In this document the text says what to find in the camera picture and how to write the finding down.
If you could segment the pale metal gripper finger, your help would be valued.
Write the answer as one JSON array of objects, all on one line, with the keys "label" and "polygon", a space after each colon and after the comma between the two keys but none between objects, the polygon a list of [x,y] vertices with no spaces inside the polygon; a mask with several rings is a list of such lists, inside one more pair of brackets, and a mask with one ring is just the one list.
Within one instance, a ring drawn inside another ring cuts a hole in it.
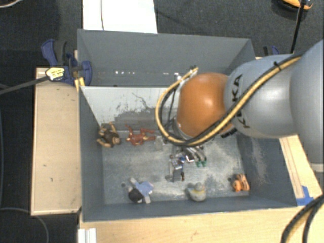
[{"label": "pale metal gripper finger", "polygon": [[177,182],[179,180],[178,167],[179,167],[178,159],[177,158],[171,159],[169,163],[171,182]]}]

